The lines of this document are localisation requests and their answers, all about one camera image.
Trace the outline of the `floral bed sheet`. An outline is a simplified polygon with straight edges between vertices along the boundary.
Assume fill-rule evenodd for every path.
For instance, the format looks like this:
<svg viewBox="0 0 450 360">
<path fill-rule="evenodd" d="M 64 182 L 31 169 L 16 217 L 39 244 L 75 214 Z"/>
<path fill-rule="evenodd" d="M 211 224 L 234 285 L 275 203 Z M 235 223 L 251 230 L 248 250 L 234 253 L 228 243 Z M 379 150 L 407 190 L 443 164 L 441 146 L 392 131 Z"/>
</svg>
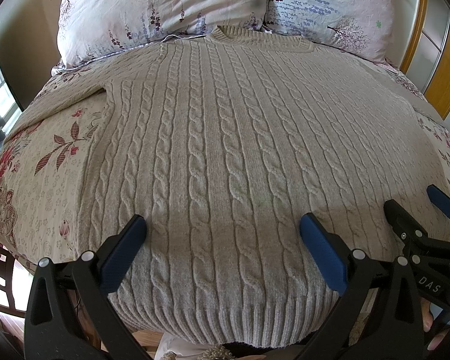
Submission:
<svg viewBox="0 0 450 360">
<path fill-rule="evenodd" d="M 102 65 L 55 74 L 0 151 L 0 242 L 29 270 L 77 255 L 83 174 L 107 106 Z"/>
</svg>

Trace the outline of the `floral pillow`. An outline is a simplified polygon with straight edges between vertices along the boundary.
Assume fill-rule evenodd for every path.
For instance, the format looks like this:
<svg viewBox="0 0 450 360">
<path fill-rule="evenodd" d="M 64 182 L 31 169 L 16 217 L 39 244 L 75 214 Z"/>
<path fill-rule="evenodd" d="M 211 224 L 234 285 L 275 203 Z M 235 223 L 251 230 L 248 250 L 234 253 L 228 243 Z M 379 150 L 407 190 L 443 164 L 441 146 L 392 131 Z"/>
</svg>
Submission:
<svg viewBox="0 0 450 360">
<path fill-rule="evenodd" d="M 219 25 L 260 29 L 266 0 L 61 0 L 57 48 L 66 68 L 169 35 Z"/>
<path fill-rule="evenodd" d="M 381 63 L 393 37 L 394 0 L 267 0 L 264 26 Z"/>
</svg>

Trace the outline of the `left floral pillow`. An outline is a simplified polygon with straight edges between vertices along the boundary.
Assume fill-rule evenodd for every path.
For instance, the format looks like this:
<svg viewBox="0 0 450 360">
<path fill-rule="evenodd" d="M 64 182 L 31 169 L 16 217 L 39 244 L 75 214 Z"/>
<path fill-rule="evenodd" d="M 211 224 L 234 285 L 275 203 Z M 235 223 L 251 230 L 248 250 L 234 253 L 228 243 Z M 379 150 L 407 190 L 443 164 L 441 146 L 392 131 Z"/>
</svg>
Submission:
<svg viewBox="0 0 450 360">
<path fill-rule="evenodd" d="M 61 0 L 57 48 L 66 68 L 169 35 L 219 25 L 260 29 L 266 0 Z"/>
</svg>

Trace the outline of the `right floral pillow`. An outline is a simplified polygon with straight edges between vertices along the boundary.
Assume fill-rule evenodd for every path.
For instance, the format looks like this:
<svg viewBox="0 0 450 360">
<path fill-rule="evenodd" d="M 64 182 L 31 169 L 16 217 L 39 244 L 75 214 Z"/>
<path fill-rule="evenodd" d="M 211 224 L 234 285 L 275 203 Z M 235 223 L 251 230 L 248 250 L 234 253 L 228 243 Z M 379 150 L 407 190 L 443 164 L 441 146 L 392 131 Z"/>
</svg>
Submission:
<svg viewBox="0 0 450 360">
<path fill-rule="evenodd" d="M 264 26 L 381 63 L 393 37 L 394 0 L 267 0 Z"/>
</svg>

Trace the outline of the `beige cable knit sweater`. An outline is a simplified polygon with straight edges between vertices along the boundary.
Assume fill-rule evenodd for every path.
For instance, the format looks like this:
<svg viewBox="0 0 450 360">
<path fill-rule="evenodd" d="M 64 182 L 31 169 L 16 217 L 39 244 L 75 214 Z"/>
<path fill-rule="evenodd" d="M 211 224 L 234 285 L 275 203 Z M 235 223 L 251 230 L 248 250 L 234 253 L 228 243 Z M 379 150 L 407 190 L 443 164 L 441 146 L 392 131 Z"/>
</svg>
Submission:
<svg viewBox="0 0 450 360">
<path fill-rule="evenodd" d="M 433 108 L 375 64 L 233 27 L 101 62 L 107 106 L 73 259 L 146 219 L 147 243 L 110 298 L 129 328 L 201 344 L 304 338 L 337 299 L 300 241 L 306 213 L 380 260 L 400 250 L 389 199 L 450 239 L 426 194 L 450 188 L 418 121 Z"/>
</svg>

